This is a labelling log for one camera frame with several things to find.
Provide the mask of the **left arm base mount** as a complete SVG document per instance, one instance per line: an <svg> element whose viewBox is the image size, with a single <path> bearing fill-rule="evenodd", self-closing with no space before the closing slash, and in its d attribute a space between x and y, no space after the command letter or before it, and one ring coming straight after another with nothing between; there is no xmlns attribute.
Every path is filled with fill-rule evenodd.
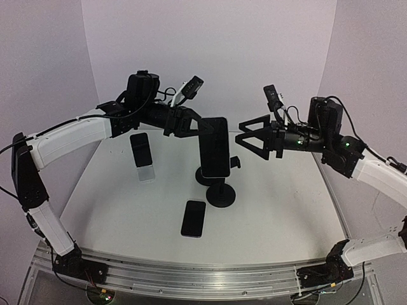
<svg viewBox="0 0 407 305"><path fill-rule="evenodd" d="M53 260L53 270L59 275L66 275L94 284L103 284L106 282L108 265L84 259L81 249L77 244L74 244L73 250L68 254L56 255Z"/></svg>

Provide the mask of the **black phone stand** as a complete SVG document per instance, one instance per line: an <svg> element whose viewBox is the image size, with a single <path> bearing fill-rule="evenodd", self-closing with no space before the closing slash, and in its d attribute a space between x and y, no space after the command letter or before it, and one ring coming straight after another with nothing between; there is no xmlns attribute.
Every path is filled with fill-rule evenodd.
<svg viewBox="0 0 407 305"><path fill-rule="evenodd" d="M241 168L241 162L238 156L230 158L230 168ZM199 167L195 172L195 180L203 186L211 186L225 181L225 178L205 178L202 175L202 170Z"/></svg>
<svg viewBox="0 0 407 305"><path fill-rule="evenodd" d="M226 208L235 202L236 192L225 182L225 179L220 179L207 189L206 199L214 207Z"/></svg>

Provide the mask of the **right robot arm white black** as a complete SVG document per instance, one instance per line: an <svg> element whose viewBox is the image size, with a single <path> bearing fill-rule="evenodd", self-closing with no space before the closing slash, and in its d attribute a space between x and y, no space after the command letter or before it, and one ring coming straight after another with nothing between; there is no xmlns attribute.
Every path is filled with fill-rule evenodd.
<svg viewBox="0 0 407 305"><path fill-rule="evenodd" d="M271 152L277 158L284 151L320 153L321 162L335 172L406 206L406 165L379 155L358 134L340 135L342 117L348 112L338 97L313 97L307 122L294 123L277 94L268 98L268 107L274 119L265 115L239 124L238 145L265 160Z"/></svg>

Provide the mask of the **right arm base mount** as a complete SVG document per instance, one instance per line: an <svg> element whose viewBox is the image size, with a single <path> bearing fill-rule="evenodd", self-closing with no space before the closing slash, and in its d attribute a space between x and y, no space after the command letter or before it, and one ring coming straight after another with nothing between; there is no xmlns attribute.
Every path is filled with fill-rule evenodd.
<svg viewBox="0 0 407 305"><path fill-rule="evenodd" d="M338 242L328 253L325 262L297 270L296 275L300 280L301 288L330 285L340 283L354 277L352 267L347 266L341 257L349 239Z"/></svg>

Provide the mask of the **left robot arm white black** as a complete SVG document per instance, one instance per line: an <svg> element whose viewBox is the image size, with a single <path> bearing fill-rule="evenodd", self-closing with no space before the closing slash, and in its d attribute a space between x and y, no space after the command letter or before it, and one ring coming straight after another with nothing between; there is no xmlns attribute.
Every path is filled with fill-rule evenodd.
<svg viewBox="0 0 407 305"><path fill-rule="evenodd" d="M1 191L18 201L32 230L61 256L61 266L71 276L81 276L85 262L81 249L70 237L50 203L50 195L43 180L43 171L88 146L121 137L141 125L160 129L164 136L189 138L208 135L214 131L201 115L185 106L204 85L199 76L185 81L170 102L157 96L159 75L147 70L128 77L126 88L117 98L42 132L18 133L11 144L1 149L11 153L11 179L14 192Z"/></svg>

